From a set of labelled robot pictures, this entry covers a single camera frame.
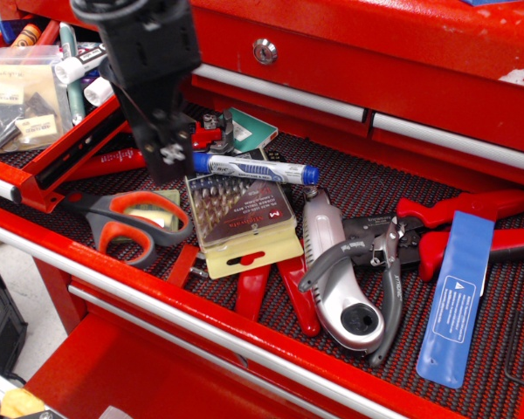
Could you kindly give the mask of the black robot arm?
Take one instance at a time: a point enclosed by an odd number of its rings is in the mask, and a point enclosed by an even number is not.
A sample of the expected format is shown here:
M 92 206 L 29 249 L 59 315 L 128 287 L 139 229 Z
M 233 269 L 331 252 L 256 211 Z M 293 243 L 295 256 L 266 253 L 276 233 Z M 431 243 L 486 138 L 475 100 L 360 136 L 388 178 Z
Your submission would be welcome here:
M 94 25 L 107 56 L 100 75 L 132 129 L 155 183 L 194 173 L 190 127 L 180 85 L 201 64 L 187 1 L 73 1 L 79 21 Z

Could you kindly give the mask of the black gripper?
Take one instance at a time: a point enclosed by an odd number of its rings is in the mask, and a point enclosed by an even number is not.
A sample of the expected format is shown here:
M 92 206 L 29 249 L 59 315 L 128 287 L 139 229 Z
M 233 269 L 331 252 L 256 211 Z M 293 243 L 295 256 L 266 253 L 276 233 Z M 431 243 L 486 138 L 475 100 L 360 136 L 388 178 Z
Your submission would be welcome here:
M 107 79 L 153 181 L 195 174 L 190 118 L 179 88 L 201 64 L 188 1 L 73 1 L 107 49 Z

